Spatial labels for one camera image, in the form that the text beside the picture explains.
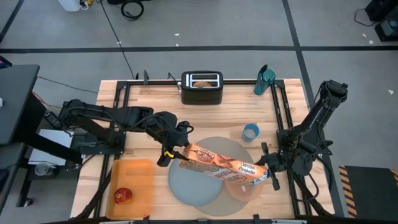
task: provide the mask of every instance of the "wooden table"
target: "wooden table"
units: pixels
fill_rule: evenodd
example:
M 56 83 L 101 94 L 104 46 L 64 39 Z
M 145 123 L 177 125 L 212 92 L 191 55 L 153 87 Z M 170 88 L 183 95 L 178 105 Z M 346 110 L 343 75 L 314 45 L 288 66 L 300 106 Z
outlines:
M 292 119 L 294 125 L 298 125 L 308 114 L 302 84 L 299 79 L 286 79 L 284 81 Z M 116 83 L 117 80 L 103 80 L 101 82 L 97 105 L 113 106 Z M 277 92 L 279 104 L 283 105 L 280 91 Z M 121 94 L 119 105 L 122 105 L 123 96 L 124 93 Z M 212 136 L 230 138 L 245 147 L 254 161 L 257 161 L 262 154 L 261 142 L 268 143 L 270 152 L 277 150 L 275 135 L 277 122 L 270 88 L 262 96 L 257 96 L 253 93 L 252 85 L 225 85 L 222 104 L 195 106 L 181 103 L 175 85 L 136 85 L 130 89 L 128 106 L 148 106 L 152 107 L 155 112 L 169 111 L 174 113 L 178 121 L 187 120 L 195 127 L 194 132 L 188 136 L 190 142 L 197 142 Z M 282 117 L 284 126 L 287 127 L 283 110 Z M 108 123 L 99 123 L 109 127 Z M 241 139 L 243 127 L 246 123 L 257 123 L 260 127 L 261 133 L 253 142 L 244 142 Z M 167 183 L 169 168 L 156 166 L 160 156 L 160 147 L 161 145 L 158 142 L 155 142 L 145 133 L 127 133 L 125 152 L 121 156 L 121 159 L 150 159 L 154 162 L 155 185 L 153 209 L 150 214 L 151 220 L 252 219 L 254 214 L 259 214 L 260 218 L 294 218 L 285 172 L 277 173 L 280 190 L 275 191 L 272 188 L 271 179 L 267 179 L 259 198 L 249 202 L 238 213 L 226 217 L 212 217 L 199 212 L 194 207 L 183 204 L 173 196 L 169 189 Z M 102 163 L 103 156 L 97 155 L 81 169 L 71 217 L 78 215 L 96 192 Z M 111 157 L 109 170 L 112 163 L 113 158 Z M 314 162 L 311 174 L 320 188 L 318 201 L 326 210 L 334 213 L 325 173 L 320 162 Z M 308 188 L 314 194 L 315 187 L 312 181 L 307 178 L 306 182 Z M 107 201 L 108 190 L 103 196 L 100 216 L 105 215 Z M 301 214 L 305 214 L 303 205 L 300 205 L 300 211 Z

